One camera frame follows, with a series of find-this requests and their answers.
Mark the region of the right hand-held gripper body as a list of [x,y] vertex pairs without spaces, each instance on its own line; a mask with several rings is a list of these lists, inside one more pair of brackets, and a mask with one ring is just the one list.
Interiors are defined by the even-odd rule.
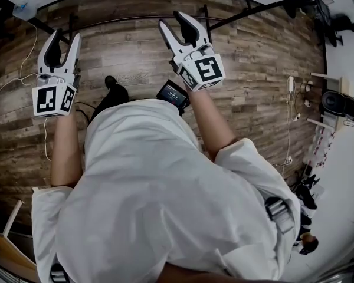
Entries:
[[221,56],[214,52],[211,43],[194,46],[174,42],[169,44],[169,49],[173,53],[174,71],[191,91],[213,87],[225,78]]

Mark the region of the clear plastic marker holder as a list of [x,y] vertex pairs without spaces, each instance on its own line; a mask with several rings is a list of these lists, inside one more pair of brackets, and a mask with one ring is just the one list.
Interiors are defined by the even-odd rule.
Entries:
[[21,20],[28,21],[36,16],[38,6],[38,0],[21,0],[14,5],[12,14]]

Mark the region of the person's right forearm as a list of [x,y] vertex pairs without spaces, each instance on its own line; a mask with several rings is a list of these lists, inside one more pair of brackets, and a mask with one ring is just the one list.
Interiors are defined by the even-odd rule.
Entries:
[[218,152],[238,141],[207,90],[188,92],[202,141],[214,161]]

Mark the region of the white frame wooden desk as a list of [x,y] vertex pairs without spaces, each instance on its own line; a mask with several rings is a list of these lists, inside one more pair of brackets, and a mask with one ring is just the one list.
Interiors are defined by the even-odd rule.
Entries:
[[[311,73],[311,77],[314,78],[321,78],[323,81],[323,88],[322,88],[322,96],[324,93],[328,91],[336,91],[339,93],[343,93],[349,95],[349,81],[344,76],[340,78],[333,78],[327,74],[319,74],[319,73]],[[321,111],[320,112],[320,120],[313,120],[311,118],[307,118],[309,123],[315,124],[317,126],[324,127],[329,129],[333,132],[338,132],[343,127],[345,127],[344,117],[334,116],[330,114],[328,111]]]

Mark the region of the black display device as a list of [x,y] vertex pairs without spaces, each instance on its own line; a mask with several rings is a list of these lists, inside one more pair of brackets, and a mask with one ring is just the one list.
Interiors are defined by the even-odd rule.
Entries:
[[173,104],[178,109],[180,116],[183,115],[185,109],[190,105],[188,93],[171,80],[168,80],[163,85],[157,93],[156,98]]

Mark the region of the person's black trousers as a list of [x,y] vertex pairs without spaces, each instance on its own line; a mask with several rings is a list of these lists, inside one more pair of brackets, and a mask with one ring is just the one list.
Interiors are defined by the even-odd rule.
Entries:
[[118,83],[114,83],[109,87],[109,92],[100,104],[96,107],[95,111],[92,114],[90,122],[98,116],[102,111],[118,106],[120,104],[129,102],[129,94],[127,90]]

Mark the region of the white rack with red labels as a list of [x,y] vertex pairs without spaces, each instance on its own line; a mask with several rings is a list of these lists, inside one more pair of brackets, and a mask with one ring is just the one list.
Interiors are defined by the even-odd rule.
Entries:
[[324,167],[334,138],[335,132],[332,129],[317,126],[312,143],[304,155],[303,162],[313,169]]

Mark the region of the wooden desk with white legs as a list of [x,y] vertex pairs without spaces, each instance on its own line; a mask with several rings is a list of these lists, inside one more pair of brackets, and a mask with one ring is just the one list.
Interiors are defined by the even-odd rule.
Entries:
[[4,270],[17,275],[19,279],[36,283],[38,282],[38,274],[35,262],[18,249],[8,237],[22,204],[23,201],[17,201],[4,226],[4,230],[0,232],[0,266]]

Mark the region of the person's white shirt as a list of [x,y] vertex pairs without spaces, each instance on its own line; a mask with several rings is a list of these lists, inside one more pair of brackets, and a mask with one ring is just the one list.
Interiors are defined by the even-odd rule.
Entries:
[[278,280],[300,229],[300,203],[242,139],[214,161],[160,100],[101,112],[88,126],[75,187],[32,196],[38,276],[72,283],[153,283],[165,264]]

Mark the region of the black chair base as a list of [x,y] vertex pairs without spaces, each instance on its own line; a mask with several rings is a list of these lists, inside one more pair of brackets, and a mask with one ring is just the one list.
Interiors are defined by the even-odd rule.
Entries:
[[316,210],[317,205],[311,194],[312,187],[319,181],[320,179],[316,179],[316,175],[306,177],[305,179],[300,178],[296,182],[296,187],[294,192],[296,196],[303,202],[304,206],[310,210]]

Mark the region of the person's left forearm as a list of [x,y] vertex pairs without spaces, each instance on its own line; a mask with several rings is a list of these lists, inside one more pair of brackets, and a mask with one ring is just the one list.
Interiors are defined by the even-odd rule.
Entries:
[[76,112],[58,117],[51,158],[51,187],[73,188],[83,175]]

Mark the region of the person's left shoe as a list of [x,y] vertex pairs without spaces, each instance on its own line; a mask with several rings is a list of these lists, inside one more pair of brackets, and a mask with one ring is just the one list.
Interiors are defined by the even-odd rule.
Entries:
[[118,84],[117,80],[111,75],[105,77],[104,83],[108,90],[111,90],[113,87],[115,87],[115,85]]

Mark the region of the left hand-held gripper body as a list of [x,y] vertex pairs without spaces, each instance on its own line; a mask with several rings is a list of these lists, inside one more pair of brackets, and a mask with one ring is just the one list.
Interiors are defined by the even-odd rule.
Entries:
[[37,78],[37,86],[32,89],[33,111],[39,117],[69,115],[80,76],[73,73],[48,73]]

